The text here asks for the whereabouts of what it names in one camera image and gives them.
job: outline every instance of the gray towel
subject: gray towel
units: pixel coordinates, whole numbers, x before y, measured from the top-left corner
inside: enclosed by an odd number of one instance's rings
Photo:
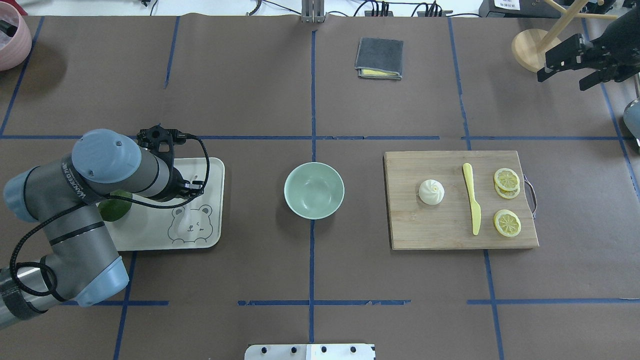
[[[402,79],[404,42],[382,38],[361,38],[355,68],[361,78]],[[367,71],[386,74],[368,74]]]

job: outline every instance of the blue tape line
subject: blue tape line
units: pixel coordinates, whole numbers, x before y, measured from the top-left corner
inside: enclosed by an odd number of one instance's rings
[[[198,135],[198,137],[203,140],[311,140],[311,136]]]
[[[65,140],[80,139],[82,135],[0,135],[0,139]],[[261,135],[202,135],[203,140],[311,140],[312,136]],[[440,140],[439,136],[316,136],[316,140]]]
[[[238,306],[308,306],[308,300],[249,300],[238,301]]]
[[[491,300],[467,300],[467,305],[490,305]],[[496,305],[553,305],[553,304],[640,304],[640,299],[585,298],[585,299],[498,299]]]
[[[22,66],[22,70],[20,71],[18,82],[16,82],[15,88],[13,89],[13,95],[11,96],[11,100],[9,101],[9,107],[7,107],[6,109],[6,113],[4,114],[4,120],[2,121],[2,126],[0,126],[0,135],[4,133],[6,124],[9,121],[9,116],[11,115],[11,110],[13,109],[13,102],[15,101],[16,96],[18,96],[18,90],[20,90],[20,85],[22,84],[24,73],[27,71],[27,66],[29,65],[29,61],[31,60],[31,55],[33,54],[33,49],[36,46],[38,37],[40,36],[40,30],[42,29],[43,23],[44,23],[44,16],[40,18],[40,22],[38,23],[38,29],[36,30],[35,35],[33,35],[33,40],[31,41],[31,51],[27,55],[27,58],[24,60],[24,65]]]
[[[462,81],[460,81],[460,70],[458,68],[458,55],[456,54],[456,41],[453,37],[453,23],[451,18],[447,18],[449,23],[449,38],[451,39],[451,52],[453,55],[453,67],[456,70],[456,83],[458,84],[458,98],[460,100],[460,111],[462,112],[462,119],[465,126],[465,137],[467,141],[467,150],[471,150],[471,139],[469,138],[469,126],[467,122],[467,112],[465,111],[465,104],[462,102]]]
[[[64,305],[64,306],[79,306],[78,303],[76,301],[73,301],[73,300],[65,301],[60,305]],[[122,306],[122,301],[120,301],[120,300],[105,300],[105,301],[100,301],[99,303],[94,304],[93,306]]]
[[[116,348],[113,351],[113,360],[118,360],[120,356],[120,344],[122,344],[122,334],[124,333],[124,323],[127,319],[127,308],[129,307],[129,295],[131,294],[131,284],[133,283],[133,270],[136,268],[136,258],[138,252],[131,253],[131,264],[129,264],[129,283],[127,284],[124,301],[122,302],[122,313],[120,314],[120,326],[118,327],[118,337],[116,338]]]
[[[582,28],[584,29],[584,37],[587,41],[591,41],[591,36],[589,35],[589,29],[587,28],[587,22],[583,18],[582,19]],[[625,162],[627,163],[627,170],[629,171],[629,176],[631,177],[631,182],[634,185],[634,190],[636,191],[636,197],[638,201],[640,201],[640,187],[638,187],[638,182],[636,178],[636,172],[634,168],[631,166],[631,161],[629,160],[629,154],[627,153],[627,146],[625,145],[624,140],[628,139],[622,136],[622,131],[620,131],[620,126],[618,125],[618,121],[616,119],[616,114],[613,112],[613,107],[611,106],[611,100],[609,99],[609,94],[607,93],[607,88],[603,83],[600,83],[600,89],[602,89],[602,95],[604,96],[604,100],[607,103],[607,108],[609,109],[609,116],[611,117],[611,122],[613,122],[613,128],[616,130],[616,134],[618,135],[617,140],[620,143],[620,149],[622,149],[622,154],[625,157]]]
[[[100,301],[93,306],[122,306],[124,301],[121,300],[105,300]],[[78,306],[78,303],[73,300],[63,302],[60,305],[64,306]],[[128,306],[169,306],[169,302],[165,300],[130,300]]]
[[[411,300],[316,300],[314,303],[318,306],[403,306],[410,304]]]
[[[382,305],[382,306],[403,306],[411,304],[411,300],[315,300],[315,306],[362,306],[362,305]],[[308,306],[309,300],[240,300],[238,306]]]
[[[311,161],[316,160],[316,31],[311,31]]]
[[[309,245],[309,343],[314,343],[314,306],[316,304],[316,221],[311,220]]]
[[[130,300],[128,306],[169,306],[166,300]]]
[[[493,275],[491,273],[491,261],[489,260],[489,250],[484,250],[484,268],[486,270],[486,280],[489,283],[489,297],[491,298],[491,311],[493,313],[493,328],[495,329],[495,341],[498,346],[498,356],[504,360],[504,349],[502,347],[502,333],[500,332],[500,321],[498,319],[498,307],[495,302],[495,291],[493,289]]]
[[[169,85],[169,76],[171,76],[171,65],[173,63],[173,52],[175,51],[175,40],[178,38],[178,27],[180,26],[180,17],[175,17],[175,25],[173,27],[173,40],[171,41],[171,51],[169,52],[169,63],[166,66],[166,79],[164,80],[164,88]]]
[[[68,140],[81,137],[81,135],[0,135],[0,139],[7,140]]]
[[[619,140],[617,136],[470,136],[469,140]]]
[[[625,142],[623,140],[622,131],[620,131],[620,126],[618,126],[616,115],[613,113],[613,107],[611,106],[611,101],[609,100],[609,94],[607,93],[607,89],[604,87],[604,84],[600,84],[600,88],[602,89],[602,94],[604,95],[604,99],[607,103],[607,107],[609,108],[609,115],[611,116],[613,127],[616,129],[616,134],[618,134],[618,142],[620,143],[620,149],[622,149],[622,154],[624,155],[625,162],[627,163],[627,170],[629,171],[631,182],[634,185],[634,190],[636,191],[636,197],[638,198],[638,201],[640,201],[640,188],[638,187],[636,172],[634,172],[634,168],[631,166],[631,161],[629,160],[629,154],[627,153],[627,146],[625,145]]]
[[[317,140],[439,140],[439,136],[317,136]]]

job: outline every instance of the wooden cutting board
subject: wooden cutting board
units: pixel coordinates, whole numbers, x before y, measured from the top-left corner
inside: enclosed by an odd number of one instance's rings
[[[476,200],[482,209],[480,232],[471,232],[471,210],[462,164],[474,170]],[[499,168],[511,168],[520,176],[520,194],[503,199],[493,186]],[[418,197],[420,184],[440,181],[445,195],[441,203],[427,205]],[[522,168],[516,151],[394,151],[385,153],[387,207],[394,250],[529,249],[538,247],[538,236],[524,190]],[[513,211],[522,230],[507,238],[493,226],[500,209]]]

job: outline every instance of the dried lemon slice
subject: dried lemon slice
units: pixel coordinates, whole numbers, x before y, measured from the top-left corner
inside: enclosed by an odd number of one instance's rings
[[[506,209],[498,210],[495,213],[493,216],[493,224],[500,235],[508,238],[520,234],[520,229],[522,228],[518,215]]]
[[[518,196],[518,194],[520,193],[520,187],[518,186],[518,188],[515,191],[512,192],[506,192],[503,189],[500,189],[498,187],[498,184],[493,184],[493,187],[495,187],[495,192],[498,193],[498,195],[500,195],[501,197],[505,198],[505,199],[513,199],[516,196]]]
[[[127,197],[129,199],[133,198],[133,195],[131,195],[130,192],[126,192],[124,190],[116,190],[112,192],[111,195]],[[108,222],[120,220],[127,214],[129,209],[131,209],[130,202],[118,199],[108,199],[98,204],[98,212],[100,213],[100,216],[104,221]]]
[[[493,175],[493,182],[506,192],[513,192],[520,188],[520,178],[510,168],[499,168]]]

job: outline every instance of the robotic arm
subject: robotic arm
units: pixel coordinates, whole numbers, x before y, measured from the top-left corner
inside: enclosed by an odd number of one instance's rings
[[[200,142],[208,165],[202,141],[175,129],[141,130],[139,145],[98,129],[86,133],[61,160],[32,168],[6,184],[7,206],[19,219],[41,224],[16,246],[10,266],[0,269],[0,329],[69,299],[91,306],[127,286],[122,257],[94,204],[114,198],[108,194],[115,190],[160,202],[176,197],[189,202],[201,195],[207,176],[204,182],[190,183],[173,167],[173,145],[190,138]],[[161,152],[161,146],[169,150]],[[44,228],[53,253],[16,263],[22,244],[39,228]]]
[[[543,82],[564,70],[596,71],[580,80],[580,90],[601,82],[622,82],[640,72],[640,6],[610,23],[602,36],[585,42],[575,34],[547,51],[545,67],[538,71]]]

